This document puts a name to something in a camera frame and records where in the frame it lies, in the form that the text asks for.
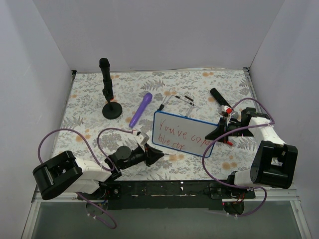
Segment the blue framed whiteboard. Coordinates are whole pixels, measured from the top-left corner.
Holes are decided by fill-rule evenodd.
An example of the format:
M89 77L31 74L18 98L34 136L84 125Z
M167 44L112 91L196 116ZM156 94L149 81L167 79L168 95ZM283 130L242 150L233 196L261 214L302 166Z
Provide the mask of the blue framed whiteboard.
M211 141L206 135L217 124L156 111L153 118L152 143L165 148L202 156Z

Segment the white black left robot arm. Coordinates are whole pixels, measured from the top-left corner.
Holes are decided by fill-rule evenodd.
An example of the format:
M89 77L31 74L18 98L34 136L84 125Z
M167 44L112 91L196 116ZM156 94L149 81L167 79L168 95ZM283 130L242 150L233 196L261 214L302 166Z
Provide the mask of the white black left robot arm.
M106 171L96 162L77 158L67 150L40 164L32 173L44 200L51 200L64 192L81 192L101 199L106 193L102 182L115 181L122 175L121 170L141 162L151 166L162 157L161 150L148 144L134 150L121 146L105 160L108 166L115 167L113 171Z

